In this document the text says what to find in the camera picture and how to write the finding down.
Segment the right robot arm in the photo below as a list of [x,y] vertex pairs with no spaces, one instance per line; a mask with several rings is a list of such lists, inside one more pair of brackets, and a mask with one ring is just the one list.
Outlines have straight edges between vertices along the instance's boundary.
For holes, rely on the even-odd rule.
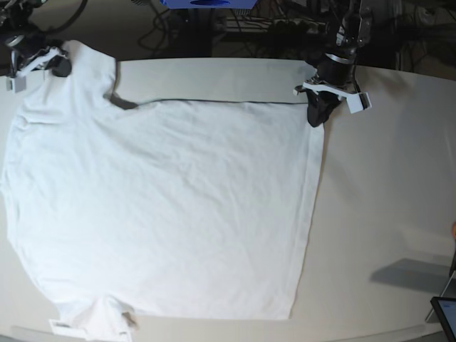
[[9,49],[7,76],[24,78],[34,70],[50,70],[56,77],[71,74],[72,64],[63,42],[52,36],[71,27],[84,12],[88,2],[82,1],[75,13],[62,25],[47,30],[29,21],[35,9],[45,1],[1,2],[1,45]]

